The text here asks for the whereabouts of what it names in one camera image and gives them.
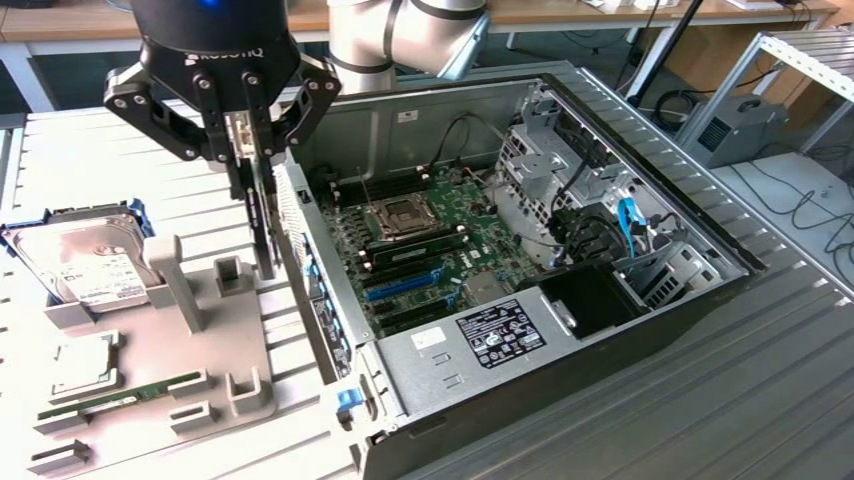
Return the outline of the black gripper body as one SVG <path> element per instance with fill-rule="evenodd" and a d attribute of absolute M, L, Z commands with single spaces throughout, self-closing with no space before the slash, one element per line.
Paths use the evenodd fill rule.
<path fill-rule="evenodd" d="M 143 38 L 140 62 L 160 83 L 190 83 L 201 72 L 222 82 L 255 72 L 275 83 L 295 75 L 299 51 L 283 1 L 134 1 Z"/>

